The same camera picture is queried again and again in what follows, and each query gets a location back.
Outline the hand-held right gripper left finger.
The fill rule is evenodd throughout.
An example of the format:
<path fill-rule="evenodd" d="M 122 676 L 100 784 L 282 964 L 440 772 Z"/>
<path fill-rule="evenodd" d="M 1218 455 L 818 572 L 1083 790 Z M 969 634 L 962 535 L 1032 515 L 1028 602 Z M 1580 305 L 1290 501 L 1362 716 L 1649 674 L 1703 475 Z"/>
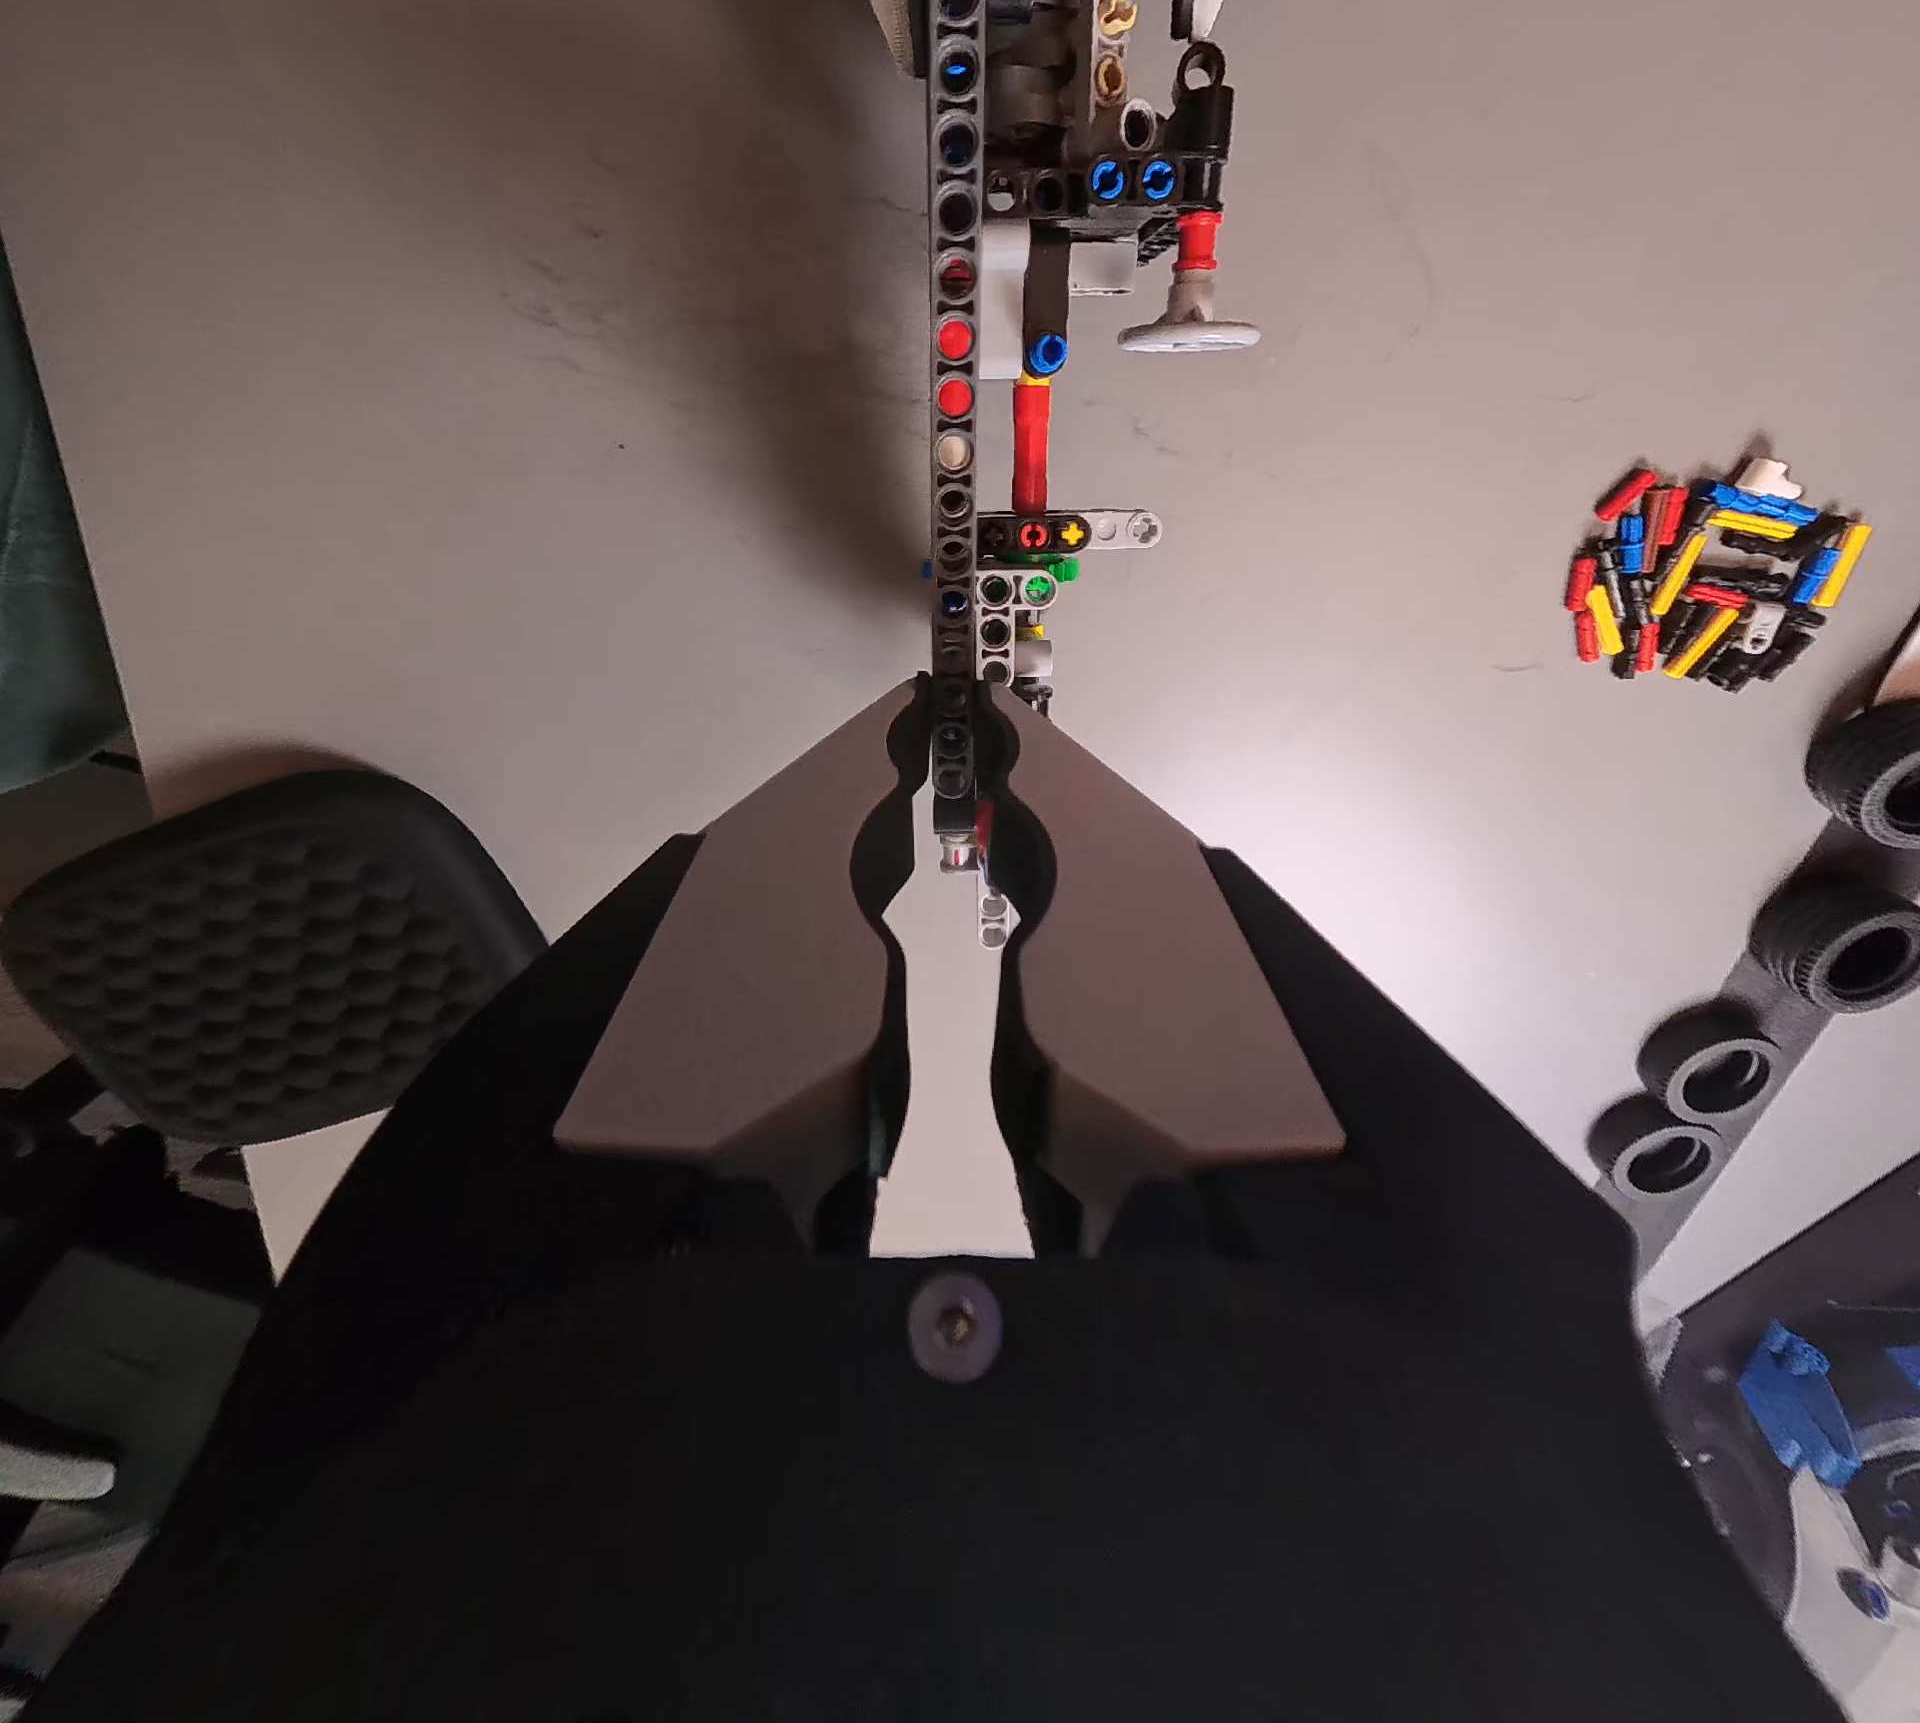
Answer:
<path fill-rule="evenodd" d="M 862 828 L 918 776 L 921 680 L 904 680 L 722 812 L 554 1126 L 569 1154 L 756 1180 L 797 1224 L 872 1158 L 862 1076 L 891 952 L 856 896 Z"/>

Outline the pile of coloured lego pins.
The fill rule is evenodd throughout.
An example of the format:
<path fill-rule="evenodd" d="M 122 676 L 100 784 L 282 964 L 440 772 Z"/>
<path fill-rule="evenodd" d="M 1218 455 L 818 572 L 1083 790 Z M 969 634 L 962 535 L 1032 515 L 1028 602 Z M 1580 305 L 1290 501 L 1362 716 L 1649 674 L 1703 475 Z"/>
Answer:
<path fill-rule="evenodd" d="M 1727 696 L 1780 680 L 1827 630 L 1872 537 L 1763 447 L 1725 473 L 1641 463 L 1595 503 L 1566 561 L 1573 654 L 1617 682 Z"/>

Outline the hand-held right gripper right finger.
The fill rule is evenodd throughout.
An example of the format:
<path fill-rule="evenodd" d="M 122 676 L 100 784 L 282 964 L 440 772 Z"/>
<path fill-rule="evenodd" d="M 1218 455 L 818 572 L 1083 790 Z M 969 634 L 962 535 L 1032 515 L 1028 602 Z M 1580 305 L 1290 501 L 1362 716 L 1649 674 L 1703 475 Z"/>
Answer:
<path fill-rule="evenodd" d="M 1346 1132 L 1200 838 L 1005 688 L 986 692 L 1000 952 L 990 1094 L 1024 1216 L 1321 1164 Z"/>

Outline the lego technic assembly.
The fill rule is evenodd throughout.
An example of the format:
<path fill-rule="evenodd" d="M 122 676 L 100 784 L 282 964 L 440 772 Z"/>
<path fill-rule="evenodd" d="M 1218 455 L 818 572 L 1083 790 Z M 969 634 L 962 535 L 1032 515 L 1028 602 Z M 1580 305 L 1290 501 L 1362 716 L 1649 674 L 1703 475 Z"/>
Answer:
<path fill-rule="evenodd" d="M 1052 393 L 1081 297 L 1127 297 L 1170 259 L 1164 313 L 1127 331 L 1145 355 L 1247 349 L 1216 313 L 1237 95 L 1224 51 L 1180 45 L 1164 103 L 1134 79 L 1142 0 L 923 0 L 928 233 L 928 565 L 932 834 L 972 872 L 978 936 L 1013 912 L 989 880 L 976 700 L 1052 704 L 1061 592 L 1101 551 L 1147 551 L 1140 509 L 1049 491 Z"/>

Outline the black mesh chair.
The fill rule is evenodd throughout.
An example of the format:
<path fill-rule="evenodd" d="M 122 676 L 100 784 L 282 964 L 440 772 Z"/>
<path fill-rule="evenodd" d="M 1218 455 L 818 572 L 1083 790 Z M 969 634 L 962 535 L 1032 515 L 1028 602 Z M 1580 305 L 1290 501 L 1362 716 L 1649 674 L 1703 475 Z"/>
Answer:
<path fill-rule="evenodd" d="M 351 1690 L 351 1562 L 266 1568 L 269 1528 L 418 1376 L 424 1250 L 358 1248 L 369 1296 L 317 1298 L 231 1216 L 198 1216 L 165 1140 L 214 1148 L 389 1112 L 546 944 L 478 840 L 393 776 L 309 772 L 153 824 L 51 872 L 4 916 L 4 972 L 68 1062 L 4 1112 L 4 1334 L 77 1250 L 178 1246 L 259 1308 L 137 1634 L 84 1644 L 80 1686 L 4 1666 L 4 1720 L 375 1720 Z"/>

